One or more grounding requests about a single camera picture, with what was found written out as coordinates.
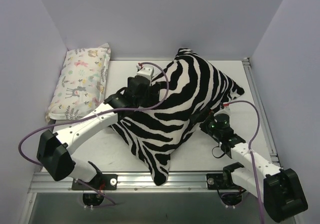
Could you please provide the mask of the zebra pillowcase with grey lining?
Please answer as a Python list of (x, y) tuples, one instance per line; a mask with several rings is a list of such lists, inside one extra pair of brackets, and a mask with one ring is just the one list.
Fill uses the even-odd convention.
[(180, 48), (152, 83), (161, 84), (160, 99), (152, 110), (135, 111), (111, 126), (149, 169), (155, 185), (169, 176), (171, 154), (189, 140), (198, 124), (190, 116), (208, 108), (214, 112), (223, 103), (237, 99), (244, 88), (209, 61), (188, 48)]

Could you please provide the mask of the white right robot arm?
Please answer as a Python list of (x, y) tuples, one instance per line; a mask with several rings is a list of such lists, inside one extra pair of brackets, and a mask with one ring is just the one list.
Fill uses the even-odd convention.
[(218, 144), (224, 155), (235, 161), (223, 168), (222, 183), (227, 188), (242, 187), (263, 205), (269, 217), (281, 222), (308, 209), (297, 173), (283, 169), (249, 148), (249, 144), (235, 133), (226, 113), (214, 114), (204, 110), (190, 118), (201, 131)]

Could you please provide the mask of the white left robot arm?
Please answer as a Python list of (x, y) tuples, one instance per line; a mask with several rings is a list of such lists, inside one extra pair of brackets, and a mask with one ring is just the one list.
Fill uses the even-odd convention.
[(116, 124), (136, 110), (148, 110), (160, 102), (159, 83), (146, 77), (129, 77), (127, 86), (107, 97), (86, 117), (53, 133), (40, 136), (37, 159), (55, 181), (80, 179), (89, 189), (101, 184), (102, 172), (91, 161), (73, 158), (75, 151), (106, 127)]

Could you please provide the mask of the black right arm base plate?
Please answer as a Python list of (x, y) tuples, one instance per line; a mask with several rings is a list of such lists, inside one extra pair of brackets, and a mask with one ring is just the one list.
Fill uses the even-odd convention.
[(207, 189), (209, 190), (243, 190), (243, 188), (240, 186), (228, 183), (228, 181), (224, 179), (223, 174), (221, 172), (206, 174), (206, 183)]

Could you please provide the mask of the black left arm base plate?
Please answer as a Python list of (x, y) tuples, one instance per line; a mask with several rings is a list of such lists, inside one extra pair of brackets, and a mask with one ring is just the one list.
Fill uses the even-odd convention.
[[(117, 174), (102, 174), (100, 177), (95, 176), (90, 182), (85, 184), (97, 190), (116, 190), (118, 183)], [(77, 182), (75, 179), (72, 182), (72, 190), (91, 190), (89, 187)]]

